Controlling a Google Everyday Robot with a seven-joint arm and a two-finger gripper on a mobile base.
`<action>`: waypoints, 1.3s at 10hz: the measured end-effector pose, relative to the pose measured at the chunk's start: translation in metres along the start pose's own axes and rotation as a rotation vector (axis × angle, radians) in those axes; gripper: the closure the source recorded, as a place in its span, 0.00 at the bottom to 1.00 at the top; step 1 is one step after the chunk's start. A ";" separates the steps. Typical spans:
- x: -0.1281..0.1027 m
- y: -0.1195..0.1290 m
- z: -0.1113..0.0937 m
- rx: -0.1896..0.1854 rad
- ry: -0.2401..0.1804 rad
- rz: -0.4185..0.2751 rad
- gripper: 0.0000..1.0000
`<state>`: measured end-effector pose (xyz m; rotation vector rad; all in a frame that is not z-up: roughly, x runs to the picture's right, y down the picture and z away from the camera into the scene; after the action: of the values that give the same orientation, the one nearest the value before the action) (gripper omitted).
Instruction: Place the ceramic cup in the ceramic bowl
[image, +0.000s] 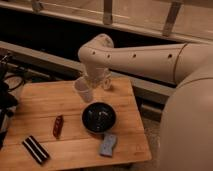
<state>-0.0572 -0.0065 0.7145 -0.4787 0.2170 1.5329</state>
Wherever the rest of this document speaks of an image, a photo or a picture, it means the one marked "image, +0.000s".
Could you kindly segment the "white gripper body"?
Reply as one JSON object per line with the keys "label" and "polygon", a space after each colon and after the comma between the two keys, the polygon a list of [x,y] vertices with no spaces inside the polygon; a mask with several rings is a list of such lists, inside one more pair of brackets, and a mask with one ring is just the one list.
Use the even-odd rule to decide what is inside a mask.
{"label": "white gripper body", "polygon": [[101,86],[104,90],[111,88],[111,72],[108,68],[86,65],[83,77],[86,79],[87,84],[93,89],[98,86]]}

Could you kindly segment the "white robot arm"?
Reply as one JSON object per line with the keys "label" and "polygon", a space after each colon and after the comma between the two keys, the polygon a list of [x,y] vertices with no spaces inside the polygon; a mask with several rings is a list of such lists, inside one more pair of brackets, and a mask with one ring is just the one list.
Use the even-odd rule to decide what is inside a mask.
{"label": "white robot arm", "polygon": [[99,34],[78,58],[92,82],[108,68],[172,86],[159,129],[157,171],[213,171],[213,44],[114,46]]}

